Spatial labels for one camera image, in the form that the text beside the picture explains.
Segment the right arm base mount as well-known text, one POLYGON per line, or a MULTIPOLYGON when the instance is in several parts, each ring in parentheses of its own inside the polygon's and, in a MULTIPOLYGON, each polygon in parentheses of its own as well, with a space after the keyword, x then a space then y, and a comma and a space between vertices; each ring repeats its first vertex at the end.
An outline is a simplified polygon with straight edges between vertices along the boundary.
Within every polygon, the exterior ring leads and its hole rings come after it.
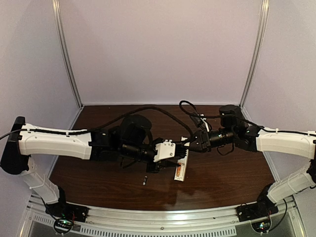
POLYGON ((236 212, 240 222, 250 221, 253 231, 263 235, 272 228, 271 215, 278 213, 278 208, 275 204, 263 202, 243 203, 236 208, 236 212))

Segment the white remote control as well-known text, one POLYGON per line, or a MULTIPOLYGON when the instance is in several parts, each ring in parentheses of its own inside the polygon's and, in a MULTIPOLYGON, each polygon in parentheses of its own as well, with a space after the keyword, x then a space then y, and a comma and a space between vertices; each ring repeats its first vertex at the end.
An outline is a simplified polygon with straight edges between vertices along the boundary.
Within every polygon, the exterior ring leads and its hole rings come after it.
POLYGON ((189 147, 190 143, 185 144, 185 153, 184 157, 177 160, 178 166, 175 170, 174 180, 184 182, 186 177, 186 171, 187 171, 187 164, 188 164, 188 157, 189 157, 189 147))

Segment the orange AA battery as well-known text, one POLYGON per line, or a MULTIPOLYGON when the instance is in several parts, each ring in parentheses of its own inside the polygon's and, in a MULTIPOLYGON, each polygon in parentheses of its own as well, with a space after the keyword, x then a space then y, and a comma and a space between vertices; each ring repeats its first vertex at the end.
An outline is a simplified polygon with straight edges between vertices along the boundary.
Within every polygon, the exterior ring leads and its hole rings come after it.
POLYGON ((181 176, 181 167, 182 167, 182 164, 178 163, 178 166, 177 166, 176 171, 175 171, 175 179, 180 178, 180 176, 181 176))

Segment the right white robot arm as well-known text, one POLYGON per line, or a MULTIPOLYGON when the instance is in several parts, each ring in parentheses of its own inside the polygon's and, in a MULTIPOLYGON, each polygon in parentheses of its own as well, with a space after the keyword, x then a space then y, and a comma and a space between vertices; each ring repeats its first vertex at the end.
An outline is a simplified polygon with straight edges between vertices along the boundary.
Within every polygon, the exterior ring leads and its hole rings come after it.
POLYGON ((279 152, 309 159, 303 166, 281 181, 268 184, 259 194, 256 202, 245 209, 241 215, 250 213, 265 216, 277 211, 276 203, 288 196, 316 186, 316 133, 265 128, 246 120, 241 108, 235 105, 220 107, 221 128, 207 130, 207 116, 198 111, 187 113, 200 128, 190 136, 190 150, 200 153, 219 150, 230 144, 249 152, 279 152))

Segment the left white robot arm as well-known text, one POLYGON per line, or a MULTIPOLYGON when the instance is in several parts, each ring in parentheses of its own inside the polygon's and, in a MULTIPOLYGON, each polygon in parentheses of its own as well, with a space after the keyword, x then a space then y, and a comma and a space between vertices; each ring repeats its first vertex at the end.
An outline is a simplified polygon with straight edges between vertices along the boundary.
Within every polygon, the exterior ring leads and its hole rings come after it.
POLYGON ((37 171, 31 156, 57 155, 92 161, 129 159, 131 163, 146 163, 148 173, 178 167, 178 160, 187 154, 186 149, 171 140, 153 139, 151 128, 151 122, 141 115, 126 116, 118 126, 94 131, 48 130, 17 117, 6 135, 0 165, 6 173, 24 177, 42 198, 48 214, 73 218, 83 209, 67 203, 64 190, 37 171))

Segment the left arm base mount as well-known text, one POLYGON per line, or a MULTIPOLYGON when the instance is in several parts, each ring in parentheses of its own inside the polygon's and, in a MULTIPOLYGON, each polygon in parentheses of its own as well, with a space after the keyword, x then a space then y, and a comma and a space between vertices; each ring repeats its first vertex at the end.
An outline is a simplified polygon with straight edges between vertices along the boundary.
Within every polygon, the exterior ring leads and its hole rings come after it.
POLYGON ((57 234, 65 235, 69 233, 75 222, 84 223, 86 221, 89 208, 81 205, 69 203, 44 203, 45 212, 53 219, 53 228, 57 234))

